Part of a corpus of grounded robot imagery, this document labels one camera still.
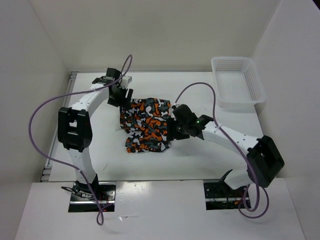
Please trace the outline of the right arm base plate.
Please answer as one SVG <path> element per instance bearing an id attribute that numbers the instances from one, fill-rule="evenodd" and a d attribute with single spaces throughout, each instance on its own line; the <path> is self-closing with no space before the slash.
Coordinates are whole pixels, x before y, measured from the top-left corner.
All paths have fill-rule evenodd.
<path id="1" fill-rule="evenodd" d="M 243 202 L 245 186 L 231 189 L 223 185 L 217 179 L 204 181 L 204 197 L 206 210 L 233 210 L 238 209 Z"/>

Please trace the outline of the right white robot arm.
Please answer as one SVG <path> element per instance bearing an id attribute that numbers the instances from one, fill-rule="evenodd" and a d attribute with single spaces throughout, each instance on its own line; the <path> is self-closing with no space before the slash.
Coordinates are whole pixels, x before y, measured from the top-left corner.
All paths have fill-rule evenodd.
<path id="1" fill-rule="evenodd" d="M 186 104 L 174 105 L 172 114 L 166 121 L 168 141 L 199 138 L 243 157 L 245 168 L 228 170 L 219 180 L 219 191 L 225 197 L 246 185 L 267 188 L 285 165 L 275 142 L 267 135 L 258 138 L 224 127 L 214 116 L 196 116 Z"/>

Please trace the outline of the white plastic basket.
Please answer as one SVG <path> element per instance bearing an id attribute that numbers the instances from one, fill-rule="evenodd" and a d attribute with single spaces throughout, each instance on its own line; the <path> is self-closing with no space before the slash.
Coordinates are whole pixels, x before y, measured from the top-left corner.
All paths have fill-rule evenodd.
<path id="1" fill-rule="evenodd" d="M 220 56 L 211 59 L 218 105 L 244 109 L 266 101 L 260 75 L 251 58 Z"/>

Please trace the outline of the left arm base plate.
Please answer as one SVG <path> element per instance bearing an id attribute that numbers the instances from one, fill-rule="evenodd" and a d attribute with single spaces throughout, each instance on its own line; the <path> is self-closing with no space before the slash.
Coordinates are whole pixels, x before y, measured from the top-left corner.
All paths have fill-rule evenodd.
<path id="1" fill-rule="evenodd" d="M 62 187 L 71 192 L 68 212 L 69 213 L 93 213 L 98 212 L 99 208 L 91 193 L 80 191 L 75 192 L 76 184 L 73 187 Z M 116 182 L 99 182 L 99 193 L 96 195 L 103 212 L 115 211 Z"/>

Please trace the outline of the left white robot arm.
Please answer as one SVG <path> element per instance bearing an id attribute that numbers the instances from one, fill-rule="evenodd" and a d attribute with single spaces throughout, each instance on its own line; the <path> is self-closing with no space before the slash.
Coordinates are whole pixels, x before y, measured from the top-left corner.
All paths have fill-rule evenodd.
<path id="1" fill-rule="evenodd" d="M 71 157 L 76 180 L 73 192 L 94 200 L 100 194 L 98 174 L 93 168 L 89 146 L 93 140 L 91 117 L 107 101 L 117 108 L 130 106 L 133 90 L 129 88 L 131 76 L 115 68 L 108 68 L 106 75 L 97 77 L 83 96 L 70 107 L 58 111 L 57 138 Z"/>

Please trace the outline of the orange camouflage shorts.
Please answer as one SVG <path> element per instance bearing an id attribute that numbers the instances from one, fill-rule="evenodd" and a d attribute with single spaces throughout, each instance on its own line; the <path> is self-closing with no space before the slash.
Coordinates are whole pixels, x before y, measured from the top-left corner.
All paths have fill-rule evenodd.
<path id="1" fill-rule="evenodd" d="M 119 109 L 120 128 L 127 134 L 128 153 L 161 153 L 170 148 L 168 123 L 171 102 L 161 98 L 133 98 L 129 108 Z"/>

